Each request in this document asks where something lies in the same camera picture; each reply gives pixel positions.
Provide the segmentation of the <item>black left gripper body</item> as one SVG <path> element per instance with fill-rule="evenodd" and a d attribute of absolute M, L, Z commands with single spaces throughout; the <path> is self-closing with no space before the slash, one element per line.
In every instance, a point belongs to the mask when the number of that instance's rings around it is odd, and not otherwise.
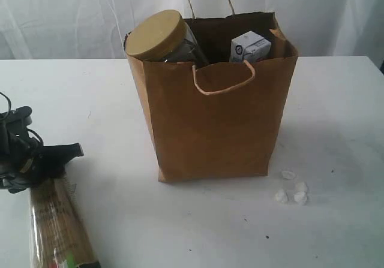
<path fill-rule="evenodd" d="M 59 154 L 59 146 L 45 146 L 29 128 L 22 137 L 1 127 L 1 189 L 18 193 L 57 177 Z"/>

